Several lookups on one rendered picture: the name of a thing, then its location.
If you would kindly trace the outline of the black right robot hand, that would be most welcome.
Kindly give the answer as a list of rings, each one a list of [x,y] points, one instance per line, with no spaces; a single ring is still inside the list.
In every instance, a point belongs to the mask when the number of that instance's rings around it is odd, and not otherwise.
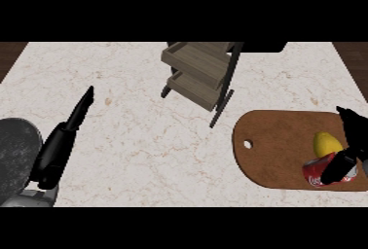
[[[338,182],[361,160],[368,174],[368,118],[358,115],[350,109],[337,107],[341,116],[341,125],[347,148],[334,156],[321,175],[321,182],[330,185]]]

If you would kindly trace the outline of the yellow lemon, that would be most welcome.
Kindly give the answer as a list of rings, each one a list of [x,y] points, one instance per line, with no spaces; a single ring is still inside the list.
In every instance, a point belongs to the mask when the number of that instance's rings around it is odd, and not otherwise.
[[[319,131],[313,136],[313,152],[318,158],[341,150],[340,140],[325,131]]]

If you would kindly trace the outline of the brown wooden cutting board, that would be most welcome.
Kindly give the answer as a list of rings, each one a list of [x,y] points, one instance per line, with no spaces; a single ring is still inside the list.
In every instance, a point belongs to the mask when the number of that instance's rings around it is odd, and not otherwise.
[[[312,187],[301,166],[315,159],[313,135],[327,131],[347,147],[340,115],[330,112],[253,110],[236,121],[233,152],[248,179],[264,188],[366,192],[368,177],[358,164],[352,182]]]

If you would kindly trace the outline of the red soda can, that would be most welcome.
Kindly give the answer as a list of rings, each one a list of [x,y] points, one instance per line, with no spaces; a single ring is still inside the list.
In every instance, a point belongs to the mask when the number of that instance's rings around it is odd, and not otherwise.
[[[316,188],[325,187],[325,184],[321,182],[321,176],[335,155],[337,153],[331,152],[324,157],[310,160],[301,167],[304,180]],[[358,166],[355,166],[349,170],[349,172],[346,173],[338,182],[332,182],[332,185],[353,181],[356,175],[358,175]]]

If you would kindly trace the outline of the black appliance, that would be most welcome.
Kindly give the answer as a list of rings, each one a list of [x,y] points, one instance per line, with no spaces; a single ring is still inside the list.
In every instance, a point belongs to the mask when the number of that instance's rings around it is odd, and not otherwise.
[[[244,53],[279,53],[287,42],[245,42],[241,51]]]

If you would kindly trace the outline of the dark grey round pan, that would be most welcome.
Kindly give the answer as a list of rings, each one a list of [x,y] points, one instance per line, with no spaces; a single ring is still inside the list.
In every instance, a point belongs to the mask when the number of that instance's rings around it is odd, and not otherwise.
[[[27,186],[41,144],[38,129],[28,120],[0,120],[0,205]]]

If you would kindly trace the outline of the wooden tiered basket black frame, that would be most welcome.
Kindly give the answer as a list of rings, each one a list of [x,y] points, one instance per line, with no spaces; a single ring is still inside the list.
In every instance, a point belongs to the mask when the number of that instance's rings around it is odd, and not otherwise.
[[[208,112],[216,111],[214,126],[233,95],[230,81],[244,42],[168,42],[161,61],[173,75],[161,90],[165,98],[176,91]]]

